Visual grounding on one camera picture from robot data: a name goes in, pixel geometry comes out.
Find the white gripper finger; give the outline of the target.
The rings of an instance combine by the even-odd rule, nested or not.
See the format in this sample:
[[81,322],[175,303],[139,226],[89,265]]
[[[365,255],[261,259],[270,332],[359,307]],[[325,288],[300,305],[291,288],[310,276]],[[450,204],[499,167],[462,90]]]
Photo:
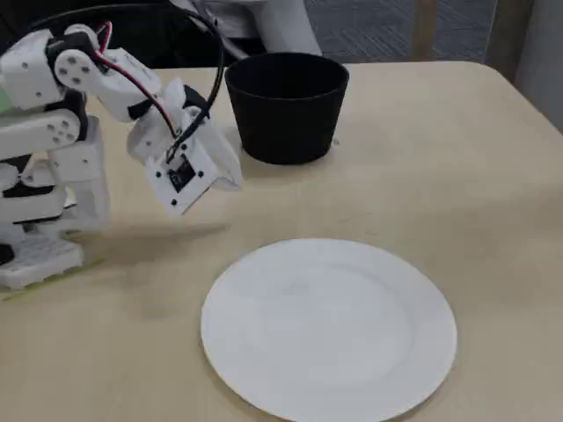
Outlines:
[[237,191],[242,188],[242,179],[233,178],[231,175],[221,175],[213,182],[212,187],[222,191]]
[[243,174],[239,154],[211,119],[199,127],[199,138],[219,169],[223,184],[242,184]]

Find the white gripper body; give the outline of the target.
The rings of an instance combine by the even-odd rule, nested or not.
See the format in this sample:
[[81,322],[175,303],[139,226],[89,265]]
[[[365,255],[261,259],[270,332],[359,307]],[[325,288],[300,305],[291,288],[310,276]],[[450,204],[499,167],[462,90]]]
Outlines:
[[159,98],[172,122],[173,132],[155,106],[135,122],[128,133],[127,152],[131,158],[144,165],[148,157],[162,156],[192,122],[188,108],[202,109],[205,98],[176,77],[168,83]]

